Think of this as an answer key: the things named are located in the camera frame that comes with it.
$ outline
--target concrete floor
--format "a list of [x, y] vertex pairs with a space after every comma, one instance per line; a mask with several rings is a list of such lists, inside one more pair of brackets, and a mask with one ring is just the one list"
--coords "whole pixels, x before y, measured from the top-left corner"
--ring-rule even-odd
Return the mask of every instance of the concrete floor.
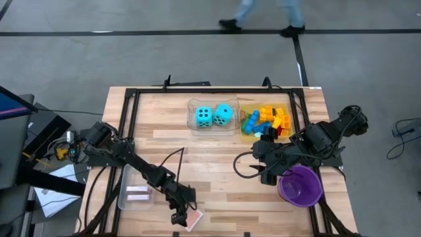
[[[238, 2], [13, 0], [0, 32], [217, 29]], [[259, 1], [245, 27], [287, 26], [275, 5]], [[308, 29], [421, 28], [419, 0], [304, 0], [302, 10]], [[323, 87], [331, 117], [357, 104], [369, 119], [367, 134], [343, 141], [359, 232], [419, 236], [421, 141], [396, 160], [385, 155], [399, 142], [390, 132], [394, 122], [421, 117], [421, 34], [304, 35], [300, 42], [309, 84]], [[50, 109], [100, 113], [109, 86], [161, 84], [168, 74], [173, 82], [214, 86], [260, 85], [265, 76], [281, 86], [301, 85], [293, 42], [277, 35], [0, 37], [1, 85], [33, 93]], [[77, 129], [99, 119], [62, 116]], [[50, 218], [43, 236], [71, 234], [79, 208], [78, 201]]]

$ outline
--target clear plastic bin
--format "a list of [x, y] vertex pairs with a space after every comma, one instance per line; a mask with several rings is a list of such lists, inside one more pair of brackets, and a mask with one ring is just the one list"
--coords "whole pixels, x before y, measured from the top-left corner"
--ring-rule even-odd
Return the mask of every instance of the clear plastic bin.
[[[136, 191], [136, 187], [147, 186], [152, 193], [148, 194], [148, 200], [141, 200], [141, 196], [146, 195], [145, 192]], [[125, 165], [123, 170], [123, 178], [120, 189], [120, 196], [118, 197], [118, 208], [121, 210], [148, 210], [153, 206], [155, 192], [152, 187], [146, 184], [141, 173], [131, 165]]]
[[[212, 124], [212, 126], [203, 128], [196, 125], [196, 109], [198, 107], [210, 107], [212, 114], [221, 104], [227, 104], [232, 108], [233, 115], [229, 123], [225, 126]], [[190, 128], [194, 136], [232, 136], [239, 132], [239, 103], [236, 99], [227, 101], [200, 101], [198, 99], [190, 99], [187, 105], [187, 126]]]
[[[288, 139], [291, 135], [294, 134], [293, 129], [293, 118], [292, 113], [289, 109], [288, 104], [286, 103], [262, 103], [262, 104], [250, 104], [250, 105], [242, 105], [240, 106], [240, 111], [245, 111], [247, 113], [252, 114], [254, 110], [259, 110], [260, 108], [263, 108], [265, 106], [272, 106], [272, 108], [277, 109], [281, 108], [284, 111], [284, 115], [291, 115], [291, 128], [285, 128], [285, 130], [288, 131], [288, 136], [278, 136], [278, 139], [275, 140], [276, 142], [281, 142], [282, 140]], [[241, 141], [243, 142], [255, 142], [260, 140], [260, 137], [255, 137], [254, 133], [251, 132], [249, 135], [244, 134], [244, 132], [241, 131]]]

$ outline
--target blue jeans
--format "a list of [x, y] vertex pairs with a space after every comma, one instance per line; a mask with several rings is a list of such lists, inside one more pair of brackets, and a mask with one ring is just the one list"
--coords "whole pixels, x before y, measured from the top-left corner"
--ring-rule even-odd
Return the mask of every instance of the blue jeans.
[[[284, 2], [289, 24], [293, 27], [303, 27], [304, 19], [299, 8], [299, 0], [282, 0]], [[237, 20], [237, 26], [242, 27], [244, 24], [245, 17], [251, 12], [255, 6], [255, 0], [241, 0], [241, 4], [235, 14]]]

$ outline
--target black shoe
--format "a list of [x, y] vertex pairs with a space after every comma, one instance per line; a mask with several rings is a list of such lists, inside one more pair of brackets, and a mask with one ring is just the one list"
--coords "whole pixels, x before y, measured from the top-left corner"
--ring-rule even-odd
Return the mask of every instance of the black shoe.
[[300, 28], [288, 26], [287, 28], [281, 30], [280, 35], [285, 38], [292, 38], [300, 34], [303, 34], [304, 31], [305, 31], [305, 26], [300, 27]]
[[218, 23], [224, 30], [229, 30], [229, 31], [240, 31], [241, 30], [241, 27], [237, 26], [237, 20], [236, 19], [219, 20]]

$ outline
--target wooden table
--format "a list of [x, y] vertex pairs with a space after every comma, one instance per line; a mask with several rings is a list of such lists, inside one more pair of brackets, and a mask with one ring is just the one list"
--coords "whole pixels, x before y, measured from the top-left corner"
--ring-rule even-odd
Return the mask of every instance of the wooden table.
[[[116, 128], [120, 120], [125, 90], [125, 87], [111, 87], [105, 105], [103, 121]], [[304, 88], [304, 92], [311, 122], [329, 120], [322, 90]], [[159, 164], [169, 153], [186, 147], [180, 182], [196, 188], [198, 208], [204, 215], [192, 232], [187, 232], [182, 226], [172, 225], [170, 216], [173, 211], [169, 210], [164, 195], [157, 193], [152, 209], [121, 212], [118, 235], [171, 236], [177, 231], [180, 232], [180, 236], [243, 236], [244, 232], [250, 232], [252, 236], [313, 236], [308, 208], [299, 208], [284, 201], [278, 195], [275, 186], [261, 184], [258, 178], [240, 178], [234, 172], [232, 168], [234, 157], [249, 151], [251, 143], [242, 142], [239, 134], [216, 138], [191, 135], [186, 119], [187, 103], [192, 98], [201, 100], [235, 98], [240, 104], [289, 104], [287, 95], [269, 93], [141, 94], [134, 132], [136, 153], [151, 163]], [[132, 103], [133, 101], [130, 102], [129, 108], [132, 108]], [[130, 114], [127, 116], [126, 134], [129, 119]], [[179, 157], [175, 155], [166, 162], [165, 167], [176, 173], [178, 159]], [[237, 167], [243, 174], [250, 175], [256, 170], [248, 166], [256, 163], [257, 161], [251, 156], [245, 156]], [[104, 171], [93, 189], [88, 222], [104, 202], [109, 169]], [[99, 170], [98, 167], [89, 172], [80, 209], [82, 220], [85, 215], [87, 193]], [[348, 229], [356, 232], [344, 178], [333, 168], [322, 167], [320, 170], [330, 207]], [[107, 232], [111, 231], [114, 205], [109, 211]], [[316, 210], [319, 226], [323, 231], [319, 207], [316, 207]]]

